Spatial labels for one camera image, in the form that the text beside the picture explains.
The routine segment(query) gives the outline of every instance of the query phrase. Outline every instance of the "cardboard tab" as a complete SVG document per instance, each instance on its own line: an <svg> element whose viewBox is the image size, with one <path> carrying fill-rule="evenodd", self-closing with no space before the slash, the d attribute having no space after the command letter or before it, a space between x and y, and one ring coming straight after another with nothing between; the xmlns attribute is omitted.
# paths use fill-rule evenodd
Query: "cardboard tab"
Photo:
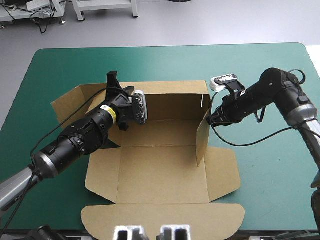
<svg viewBox="0 0 320 240"><path fill-rule="evenodd" d="M92 153L85 179L88 190L114 203L117 202L121 154L120 147Z"/></svg>
<svg viewBox="0 0 320 240"><path fill-rule="evenodd" d="M210 126L207 123L206 117L210 114L210 109L204 115L200 126L196 130L196 162L199 166L203 160L208 147Z"/></svg>
<svg viewBox="0 0 320 240"><path fill-rule="evenodd" d="M210 202L240 188L241 179L233 150L208 146L204 161Z"/></svg>
<svg viewBox="0 0 320 240"><path fill-rule="evenodd" d="M143 226L155 240L163 225L190 225L193 240L224 240L240 228L245 216L239 204L116 204L87 206L81 212L85 229L96 239L113 239L115 226Z"/></svg>

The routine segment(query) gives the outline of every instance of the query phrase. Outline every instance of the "wire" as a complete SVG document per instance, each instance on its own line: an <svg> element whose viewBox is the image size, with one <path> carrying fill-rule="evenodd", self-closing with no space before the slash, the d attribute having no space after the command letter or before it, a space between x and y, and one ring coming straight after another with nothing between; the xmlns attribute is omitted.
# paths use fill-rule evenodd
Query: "wire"
<svg viewBox="0 0 320 240"><path fill-rule="evenodd" d="M30 157L31 157L31 161L32 161L32 166L35 168L36 164L35 164L35 160L34 160L34 151L37 149L37 147L39 146L39 144L48 136L50 136L54 131L56 131L58 128L60 128L63 124L65 124L70 118L72 118L77 112L80 111L80 109L82 109L86 104L88 104L95 96L97 96L99 93L103 92L104 90L106 90L107 88L102 88L99 91L97 91L95 94L93 94L87 101L85 101L78 109L76 109L71 115L69 115L65 120L63 120L58 126L56 126L54 129L52 129L49 133L47 133L46 135L44 135L42 138L40 138L40 140L36 143L36 145L33 147L33 149L30 151ZM0 233L0 239L2 238L4 232L6 231L6 229L9 227L9 224L11 223L11 221L13 220L14 216L16 215L17 211L19 210L23 200L25 199L25 196L32 184L32 181L35 177L35 172L32 173L31 178L29 179L22 195L21 198L19 199L19 202L17 204L17 206L15 207L14 211L12 212L9 220L6 222L4 228L2 229L1 233Z"/></svg>
<svg viewBox="0 0 320 240"><path fill-rule="evenodd" d="M36 143L36 145L33 147L33 149L30 152L30 157L31 160L33 162L33 164L35 164L34 161L34 151L37 149L37 147L40 145L40 143L47 138L48 136L50 136L54 131L56 131L58 128L60 128L63 124L65 124L70 118L72 118L77 112L79 112L80 109L82 109L85 105L87 105L95 96L97 96L99 93L103 92L104 90L106 90L107 88L102 88L99 91L97 91L95 94L93 94L87 101L85 101L77 110L75 110L71 115L69 115L65 120L63 120L58 126L56 126L54 129L52 129L50 132L48 132L46 135L44 135L42 138L40 138L40 140Z"/></svg>
<svg viewBox="0 0 320 240"><path fill-rule="evenodd" d="M17 205L16 205L15 209L13 210L10 218L8 219L8 221L6 222L5 226L3 227L3 229L2 229L2 231L0 233L0 239L4 235L5 231L9 227L10 223L12 222L12 220L14 219L17 211L19 210L19 208L20 208L23 200L25 199L25 196L26 196L26 194L27 194L27 192L28 192L28 190L29 190L29 188L30 188L30 186L32 184L32 181L33 181L34 177L35 177L35 173L33 172L31 177L30 177L30 179L29 179L29 181L28 181L28 183L27 183L27 185L26 185L26 187L25 187L25 189L24 189L24 191L23 191L23 193L22 193L22 195L21 195L21 198L19 199L19 202L17 203Z"/></svg>
<svg viewBox="0 0 320 240"><path fill-rule="evenodd" d="M49 23L51 22L51 19L54 17L55 12L56 12L56 10L53 10L53 13L50 14L50 17L48 18L48 20L47 20L47 22L46 22L46 25L45 25L45 29L44 29L44 30L42 30L42 28L41 28L41 26L40 26L39 23L34 22L34 23L38 26L38 28L40 29L40 33L41 33L41 34L44 34L44 33L47 31L48 25L49 25Z"/></svg>
<svg viewBox="0 0 320 240"><path fill-rule="evenodd" d="M210 114L212 112L212 106L214 104L214 99L215 99L215 96L217 95L218 93L216 92L213 97L212 97L212 100L211 100L211 107L210 107ZM228 144L228 145L231 145L231 146L234 146L234 147L248 147L248 146L252 146L252 145L255 145L255 144L258 144L258 143L261 143L269 138L272 138L273 136L277 135L277 134L280 134L282 132L285 132L285 131L288 131L288 130L291 130L291 129L294 129L296 126L291 126L291 127L287 127L287 128L284 128L284 129L281 129L279 131L276 131L272 134L270 134L269 136L266 136L258 141L254 141L254 142L251 142L251 143L246 143L246 144L235 144L235 143L232 143L232 142L229 142L227 140L225 140L218 132L217 130L215 129L214 125L213 125L213 122L212 122L212 119L211 117L209 116L209 120L210 120L210 126L212 127L214 133L217 135L217 137L223 141L224 143ZM221 124L232 124L232 122L219 122Z"/></svg>
<svg viewBox="0 0 320 240"><path fill-rule="evenodd" d="M300 126L299 129L303 129L303 130L305 130L305 131L307 131L307 132L309 132L309 133L312 133L313 135L317 136L318 138L320 138L320 135L319 135L318 133L316 133L316 132L314 132L314 131L312 131L312 130L310 130L310 129L308 129L308 128L305 128L305 127L303 127L303 126Z"/></svg>

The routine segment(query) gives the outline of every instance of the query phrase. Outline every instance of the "green tabletop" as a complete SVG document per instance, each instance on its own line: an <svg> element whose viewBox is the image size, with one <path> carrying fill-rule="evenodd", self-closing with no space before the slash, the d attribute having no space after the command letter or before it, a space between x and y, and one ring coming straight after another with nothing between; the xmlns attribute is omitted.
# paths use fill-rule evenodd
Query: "green tabletop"
<svg viewBox="0 0 320 240"><path fill-rule="evenodd" d="M319 76L306 48L299 43L39 50L0 132L0 181L25 168L31 162L30 149L57 125L50 103L77 85L105 82L109 71L118 71L120 82L209 83L211 77L234 73L249 87L270 67L303 70L306 83L302 87L320 108ZM216 106L224 94L216 97ZM263 123L250 116L240 124L217 130L227 140L241 144L285 127L282 116L271 105ZM230 148L213 132L209 144ZM258 145L231 148L236 152L241 188L216 202L239 203L245 208L241 229L316 228L310 184L317 167L297 131L284 132ZM26 196L10 228L32 229L49 224L53 229L83 230L82 208L110 203L85 188L88 161L85 156L56 179L36 186Z"/></svg>

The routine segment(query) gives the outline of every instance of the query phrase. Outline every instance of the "cardboard box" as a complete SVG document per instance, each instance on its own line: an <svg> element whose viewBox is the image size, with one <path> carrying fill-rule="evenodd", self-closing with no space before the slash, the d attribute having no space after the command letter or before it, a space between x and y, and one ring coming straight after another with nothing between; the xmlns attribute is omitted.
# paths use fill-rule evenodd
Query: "cardboard box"
<svg viewBox="0 0 320 240"><path fill-rule="evenodd" d="M191 237L227 239L241 226L238 204L210 203L240 187L235 154L208 147L205 117L210 95L205 81L123 82L146 94L148 121L132 122L127 131L113 126L109 139L121 146L91 154L85 186L116 203L87 206L82 222L97 239L112 239L118 225L142 225L155 239L162 225L191 226ZM58 121L65 119L105 84L80 85L52 103ZM105 99L98 95L69 122Z"/></svg>

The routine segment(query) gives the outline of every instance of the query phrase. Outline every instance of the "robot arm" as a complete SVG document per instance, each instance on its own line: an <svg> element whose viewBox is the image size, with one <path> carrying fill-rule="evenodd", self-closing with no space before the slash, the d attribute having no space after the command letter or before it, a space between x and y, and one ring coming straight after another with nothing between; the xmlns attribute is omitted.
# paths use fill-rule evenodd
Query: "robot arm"
<svg viewBox="0 0 320 240"><path fill-rule="evenodd" d="M113 125L128 129L128 122L140 125L148 119L143 91L132 86L121 88L117 72L107 74L105 100L84 118L67 126L58 138L37 152L30 165L0 184L0 218L24 194L43 179L52 179L83 155L89 155L108 143Z"/></svg>
<svg viewBox="0 0 320 240"><path fill-rule="evenodd" d="M251 87L245 87L238 82L234 74L213 78L210 87L220 92L227 89L230 94L225 96L223 103L207 118L213 127L228 126L240 123L245 117L255 114L260 123L266 106L275 103L286 123L297 129L307 145L317 167L320 169L320 124L317 120L318 111L300 85L305 82L290 72L277 68L267 69L259 81ZM257 111L262 109L261 117ZM318 230L320 230L320 171L316 175L312 188L317 190L312 195L311 206Z"/></svg>

